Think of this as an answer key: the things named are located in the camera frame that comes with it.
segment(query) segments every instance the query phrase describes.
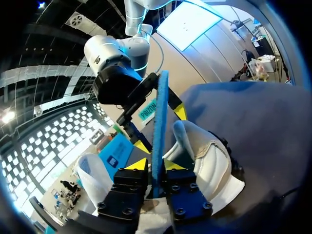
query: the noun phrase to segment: blue foam strip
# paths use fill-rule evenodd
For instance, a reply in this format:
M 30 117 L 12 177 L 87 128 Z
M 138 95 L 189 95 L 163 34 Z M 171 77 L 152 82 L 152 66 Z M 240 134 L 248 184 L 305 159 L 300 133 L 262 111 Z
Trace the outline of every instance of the blue foam strip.
M 154 197 L 159 196 L 162 155 L 165 143 L 167 106 L 168 106 L 168 71 L 162 71 L 158 81 L 154 135 L 153 135 L 152 186 Z

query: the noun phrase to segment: plastic bag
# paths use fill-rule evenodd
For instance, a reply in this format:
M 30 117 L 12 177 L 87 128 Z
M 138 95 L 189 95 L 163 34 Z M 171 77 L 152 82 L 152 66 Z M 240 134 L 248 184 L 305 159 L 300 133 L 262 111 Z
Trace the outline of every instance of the plastic bag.
M 249 66 L 253 75 L 258 79 L 264 80 L 268 78 L 269 75 L 260 61 L 252 58 L 252 60 L 249 62 Z

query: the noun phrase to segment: screw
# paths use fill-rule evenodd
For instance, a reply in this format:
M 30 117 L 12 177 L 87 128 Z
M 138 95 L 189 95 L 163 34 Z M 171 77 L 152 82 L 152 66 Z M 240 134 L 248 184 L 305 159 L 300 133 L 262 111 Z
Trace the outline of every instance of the screw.
M 126 208 L 122 211 L 122 213 L 124 215 L 132 215 L 133 214 L 133 210 L 131 208 Z
M 227 146 L 227 144 L 228 144 L 228 141 L 227 141 L 225 138 L 221 138 L 221 142 L 222 142 L 225 146 Z
M 198 185 L 196 183 L 190 184 L 191 191 L 198 190 Z
M 98 57 L 98 58 L 95 60 L 95 63 L 98 64 L 100 61 L 101 61 L 101 58 Z
M 213 207 L 213 205 L 210 202 L 204 202 L 203 208 L 205 210 L 210 210 Z
M 106 208 L 106 204 L 104 202 L 99 202 L 97 204 L 97 208 L 100 209 L 100 210 L 103 210 Z
M 177 191 L 180 190 L 180 186 L 174 185 L 174 186 L 171 187 L 171 189 L 172 189 L 172 191 L 177 192 Z
M 183 218 L 185 216 L 185 210 L 183 208 L 177 208 L 175 215 L 177 218 Z

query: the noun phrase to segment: shoe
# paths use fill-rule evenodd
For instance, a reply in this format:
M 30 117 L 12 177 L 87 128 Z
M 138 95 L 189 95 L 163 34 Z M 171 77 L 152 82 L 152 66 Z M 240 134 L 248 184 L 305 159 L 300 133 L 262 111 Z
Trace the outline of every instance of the shoe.
M 163 158 L 180 160 L 188 154 L 193 162 L 196 183 L 205 198 L 213 204 L 213 214 L 223 209 L 243 190 L 245 183 L 231 175 L 231 158 L 227 148 L 212 133 L 189 121 L 173 126 L 176 143 Z

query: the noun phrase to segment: desk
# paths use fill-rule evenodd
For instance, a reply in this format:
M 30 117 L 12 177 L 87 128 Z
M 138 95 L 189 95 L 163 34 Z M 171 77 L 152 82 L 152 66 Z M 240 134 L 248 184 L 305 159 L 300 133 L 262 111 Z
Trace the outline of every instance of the desk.
M 232 156 L 245 170 L 244 190 L 214 218 L 220 225 L 241 230 L 255 225 L 258 232 L 268 228 L 264 218 L 276 222 L 296 193 L 285 198 L 278 209 L 274 207 L 274 213 L 273 197 L 298 187 L 309 166 L 310 93 L 279 83 L 226 82 L 192 86 L 180 98 L 189 121 L 226 138 Z M 175 143 L 171 126 L 176 120 L 169 109 L 164 153 Z M 153 124 L 142 130 L 150 142 Z M 135 148 L 128 165 L 146 156 L 150 162 L 150 155 Z

